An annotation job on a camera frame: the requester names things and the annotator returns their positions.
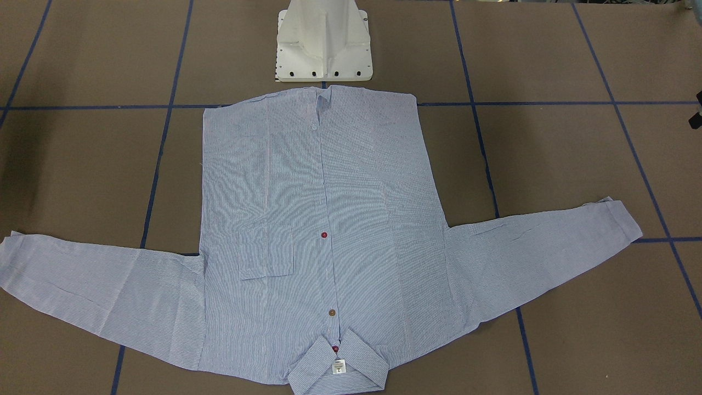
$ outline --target collar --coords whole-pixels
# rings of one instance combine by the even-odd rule
[[[346,373],[333,375],[331,365],[344,359]],[[346,330],[339,351],[320,337],[288,374],[295,395],[358,394],[385,388],[389,365],[366,342]]]

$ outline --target blue tape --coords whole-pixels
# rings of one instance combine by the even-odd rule
[[[5,104],[5,108],[2,110],[2,115],[0,115],[0,128],[5,123],[5,119],[7,118],[7,113],[10,111],[10,106],[12,105],[12,102],[15,100],[15,95],[17,94],[17,90],[20,88],[20,82],[22,81],[22,77],[25,75],[25,70],[27,69],[27,65],[29,64],[29,60],[32,57],[32,54],[34,53],[34,48],[37,46],[37,42],[39,41],[39,36],[41,36],[41,31],[44,29],[44,23],[46,22],[46,16],[48,15],[48,11],[51,8],[51,2],[52,2],[52,0],[48,0],[46,2],[46,7],[44,8],[44,14],[41,15],[41,21],[39,22],[39,27],[37,28],[37,33],[34,35],[34,39],[32,40],[32,45],[29,46],[29,51],[27,52],[27,56],[25,56],[25,61],[22,63],[22,67],[20,67],[20,72],[17,74],[17,79],[15,79],[15,84],[12,86],[12,91],[10,92],[10,96],[7,98],[7,104]]]
[[[326,81],[322,88],[327,88]],[[421,107],[460,107],[460,106],[511,106],[511,105],[696,105],[694,101],[447,101],[417,103]],[[204,103],[204,104],[125,104],[125,105],[23,105],[0,107],[0,111],[42,111],[42,110],[156,110],[168,108],[219,108],[227,107],[232,103]]]
[[[691,242],[691,241],[702,241],[702,236],[701,237],[693,237],[693,238],[640,238],[638,240],[634,240],[634,243],[649,243],[649,242]]]
[[[146,210],[146,218],[144,220],[144,233],[141,237],[140,248],[146,248],[146,237],[149,233],[149,224],[151,222],[151,213],[154,207],[154,199],[156,197],[156,187],[159,183],[159,169],[161,167],[161,158],[164,155],[164,145],[168,136],[168,126],[171,123],[171,113],[173,112],[173,102],[176,100],[176,89],[178,88],[178,77],[180,76],[180,66],[183,63],[183,54],[185,53],[185,42],[187,41],[187,33],[190,28],[190,17],[192,15],[192,4],[194,0],[190,0],[187,7],[187,17],[185,18],[185,29],[183,30],[183,40],[180,43],[180,53],[178,54],[178,63],[175,66],[175,75],[173,76],[173,87],[171,88],[171,99],[168,102],[168,112],[166,113],[166,121],[164,123],[164,132],[161,135],[161,145],[159,146],[159,156],[156,159],[156,169],[154,170],[154,180],[151,185],[151,194],[149,195],[149,205]],[[114,369],[114,379],[112,380],[112,393],[117,395],[117,387],[119,386],[119,376],[122,371],[122,363],[124,360],[124,346],[119,347],[119,355],[117,357],[117,366]]]
[[[485,144],[482,138],[482,132],[480,130],[480,121],[478,120],[478,112],[476,108],[475,97],[473,96],[473,90],[470,85],[470,76],[468,74],[468,64],[465,61],[465,54],[463,52],[463,43],[461,42],[461,33],[458,30],[458,21],[456,20],[456,9],[453,7],[453,2],[449,2],[449,7],[451,8],[451,19],[453,20],[453,29],[456,32],[456,40],[458,41],[458,52],[461,55],[461,63],[463,64],[463,75],[465,77],[465,85],[468,88],[468,97],[470,99],[470,108],[473,113],[473,120],[475,121],[475,131],[478,136],[478,143],[480,144],[480,153],[483,155],[483,160],[485,161],[485,176],[487,177],[487,183],[490,187],[490,192],[492,193],[492,203],[495,208],[495,217],[500,217],[500,209],[497,204],[497,196],[495,194],[495,188],[492,184],[492,176],[490,175],[490,166],[487,159],[487,152],[485,151]],[[529,368],[529,377],[531,378],[531,388],[534,391],[534,395],[538,395],[538,385],[536,383],[536,371],[534,370],[534,364],[531,360],[531,351],[529,350],[529,340],[527,339],[527,330],[524,327],[524,320],[522,319],[522,310],[517,307],[515,309],[517,312],[517,321],[519,322],[519,332],[522,334],[522,343],[524,345],[524,355],[526,356],[526,364]]]
[[[656,214],[658,215],[658,220],[661,222],[661,226],[663,227],[663,232],[665,233],[665,237],[668,239],[668,244],[670,245],[670,249],[673,251],[673,256],[675,256],[675,261],[677,262],[677,265],[680,268],[680,273],[682,274],[682,277],[685,281],[685,285],[687,286],[687,290],[690,292],[690,297],[692,298],[692,301],[695,304],[695,307],[697,308],[697,314],[700,316],[700,319],[702,319],[702,306],[700,305],[700,301],[697,298],[697,294],[695,293],[695,289],[692,287],[692,282],[690,281],[690,278],[687,275],[687,270],[685,270],[685,266],[682,263],[682,260],[680,259],[679,254],[677,253],[677,248],[675,247],[675,243],[673,242],[673,239],[670,237],[670,231],[668,230],[668,225],[665,223],[665,219],[663,218],[663,212],[661,211],[661,208],[658,205],[658,201],[656,200],[656,196],[654,195],[653,188],[651,188],[651,184],[649,183],[649,178],[648,178],[648,176],[646,176],[646,172],[644,171],[644,167],[641,163],[641,160],[639,159],[639,155],[636,153],[636,148],[634,147],[634,143],[631,140],[631,136],[629,135],[629,131],[626,128],[626,124],[624,123],[624,118],[621,115],[621,111],[619,110],[619,106],[617,105],[616,101],[614,100],[614,95],[612,95],[612,91],[609,88],[609,83],[607,82],[607,78],[604,76],[604,71],[602,69],[602,65],[600,65],[600,60],[597,59],[597,55],[595,54],[595,49],[594,49],[594,47],[592,47],[592,42],[590,42],[590,37],[588,36],[587,30],[585,30],[585,25],[583,24],[583,20],[580,18],[580,14],[578,13],[577,7],[575,7],[575,4],[573,4],[573,3],[571,3],[571,7],[573,8],[573,12],[575,13],[575,16],[578,20],[578,24],[580,25],[580,29],[583,31],[583,36],[585,37],[585,41],[588,43],[588,48],[590,48],[590,53],[592,54],[592,59],[595,61],[595,64],[597,65],[597,69],[600,71],[600,76],[602,77],[602,82],[604,83],[604,87],[607,89],[607,93],[609,94],[609,98],[611,99],[611,102],[614,105],[614,110],[616,112],[617,118],[619,118],[619,124],[621,125],[621,128],[624,131],[624,136],[626,137],[626,142],[629,144],[629,149],[631,149],[631,153],[634,156],[634,161],[636,161],[636,166],[639,168],[639,173],[641,173],[641,177],[644,180],[644,184],[646,185],[646,189],[649,193],[649,197],[651,198],[651,201],[654,204],[654,208],[656,209]]]

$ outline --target blue striped shirt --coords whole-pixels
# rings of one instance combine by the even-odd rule
[[[13,233],[0,285],[183,368],[351,394],[641,236],[609,198],[448,227],[407,94],[292,89],[205,110],[202,164],[199,256]]]

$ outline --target shirt tag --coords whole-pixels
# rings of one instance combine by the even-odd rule
[[[345,359],[337,359],[331,365],[331,374],[332,375],[340,375],[341,373],[346,373],[346,360]]]

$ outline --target shirt pocket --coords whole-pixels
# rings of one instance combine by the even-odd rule
[[[294,273],[292,226],[260,225],[235,237],[239,279],[288,276]]]

